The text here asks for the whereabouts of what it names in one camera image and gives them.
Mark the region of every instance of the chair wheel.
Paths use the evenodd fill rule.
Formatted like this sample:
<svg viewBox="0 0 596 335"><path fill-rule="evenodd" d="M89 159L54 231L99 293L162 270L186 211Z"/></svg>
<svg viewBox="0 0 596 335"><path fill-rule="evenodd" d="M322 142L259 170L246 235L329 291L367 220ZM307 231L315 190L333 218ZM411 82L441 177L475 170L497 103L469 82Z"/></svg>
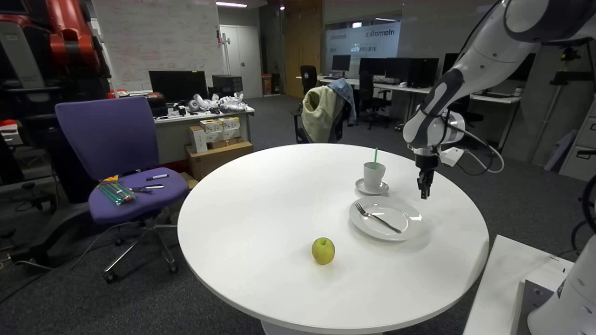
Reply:
<svg viewBox="0 0 596 335"><path fill-rule="evenodd" d="M113 272L106 272L106 274L104 274L104 280L106 280L106 283L115 283L115 282L117 282L117 276L115 276Z"/></svg>
<svg viewBox="0 0 596 335"><path fill-rule="evenodd" d="M169 265L169 274L177 274L179 267L177 265Z"/></svg>

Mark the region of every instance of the computer monitor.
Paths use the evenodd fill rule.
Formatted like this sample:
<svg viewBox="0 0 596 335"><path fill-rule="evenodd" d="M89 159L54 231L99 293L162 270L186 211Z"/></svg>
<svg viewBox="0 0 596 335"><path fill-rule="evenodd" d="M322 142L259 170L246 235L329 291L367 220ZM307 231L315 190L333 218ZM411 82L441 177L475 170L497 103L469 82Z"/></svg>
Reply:
<svg viewBox="0 0 596 335"><path fill-rule="evenodd" d="M337 73L350 71L350 54L335 54L331 62L331 71L337 71Z"/></svg>
<svg viewBox="0 0 596 335"><path fill-rule="evenodd" d="M151 88L166 97L167 103L188 103L195 94L207 97L203 71L149 71Z"/></svg>
<svg viewBox="0 0 596 335"><path fill-rule="evenodd" d="M529 79L529 73L533 71L536 54L529 54L521 66L516 69L516 73L512 73L506 81L518 81L518 82L525 82Z"/></svg>
<svg viewBox="0 0 596 335"><path fill-rule="evenodd" d="M397 79L400 82L410 81L410 58L387 58L385 60L385 77Z"/></svg>
<svg viewBox="0 0 596 335"><path fill-rule="evenodd" d="M359 73L385 75L385 58L359 58Z"/></svg>
<svg viewBox="0 0 596 335"><path fill-rule="evenodd" d="M214 88L214 94L221 97L240 94L244 90L242 77L214 75L212 88Z"/></svg>
<svg viewBox="0 0 596 335"><path fill-rule="evenodd" d="M426 88L436 81L438 58L389 58L385 77L398 79L411 88Z"/></svg>
<svg viewBox="0 0 596 335"><path fill-rule="evenodd" d="M24 15L26 6L20 0L0 0L0 15Z"/></svg>
<svg viewBox="0 0 596 335"><path fill-rule="evenodd" d="M443 58L443 73L451 71L451 68L454 66L454 62L458 62L460 53L449 53Z"/></svg>
<svg viewBox="0 0 596 335"><path fill-rule="evenodd" d="M410 84L413 88L428 88L436 81L436 71L439 68L438 58L415 58L413 62L413 75L410 77Z"/></svg>

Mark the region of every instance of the white plate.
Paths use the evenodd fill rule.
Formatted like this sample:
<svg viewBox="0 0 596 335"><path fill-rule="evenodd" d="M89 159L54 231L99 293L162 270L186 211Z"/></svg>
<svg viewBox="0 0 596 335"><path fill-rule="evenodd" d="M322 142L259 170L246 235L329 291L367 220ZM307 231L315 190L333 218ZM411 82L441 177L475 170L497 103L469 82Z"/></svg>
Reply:
<svg viewBox="0 0 596 335"><path fill-rule="evenodd" d="M357 181L356 181L356 190L357 190L359 194L365 194L365 196L380 196L380 194L387 196L387 194L389 194L389 185L380 183L380 188L378 188L378 190L369 190L369 188L365 187L365 179L357 179Z"/></svg>
<svg viewBox="0 0 596 335"><path fill-rule="evenodd" d="M361 216L356 209L359 203L367 213L385 220L393 228L400 229L402 233L395 233L387 229L384 224L376 222L374 218ZM408 241L411 231L423 222L423 216L410 205L402 203L400 200L391 198L363 198L352 203L350 207L350 222L365 235L374 237L378 241Z"/></svg>

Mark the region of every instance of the chair seat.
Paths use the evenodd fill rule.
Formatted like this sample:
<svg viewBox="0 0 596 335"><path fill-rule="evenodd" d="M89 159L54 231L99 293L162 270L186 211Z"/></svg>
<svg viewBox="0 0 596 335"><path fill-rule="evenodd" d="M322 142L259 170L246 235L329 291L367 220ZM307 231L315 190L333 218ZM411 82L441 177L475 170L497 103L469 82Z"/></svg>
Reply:
<svg viewBox="0 0 596 335"><path fill-rule="evenodd" d="M147 181L149 177L162 174L167 174L167 177ZM89 196L89 211L95 224L104 226L138 220L143 215L162 211L188 194L186 181L177 172L167 168L154 168L134 175L125 175L119 179L119 183L126 188L140 188L145 185L162 185L164 188L153 190L151 194L138 194L132 203L125 203L121 207L113 205L99 188L95 188Z"/></svg>

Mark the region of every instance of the door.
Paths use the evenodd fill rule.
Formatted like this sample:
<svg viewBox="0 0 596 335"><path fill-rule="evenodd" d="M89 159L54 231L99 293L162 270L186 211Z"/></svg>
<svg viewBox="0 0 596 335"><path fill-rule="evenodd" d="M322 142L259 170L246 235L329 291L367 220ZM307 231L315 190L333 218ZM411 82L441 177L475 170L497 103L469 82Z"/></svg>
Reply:
<svg viewBox="0 0 596 335"><path fill-rule="evenodd" d="M244 97L261 97L261 47L257 28L221 25L220 34L225 75L242 77Z"/></svg>
<svg viewBox="0 0 596 335"><path fill-rule="evenodd" d="M322 0L290 0L285 6L285 94L302 97L302 82L296 81L300 66L315 66L316 73L322 75Z"/></svg>

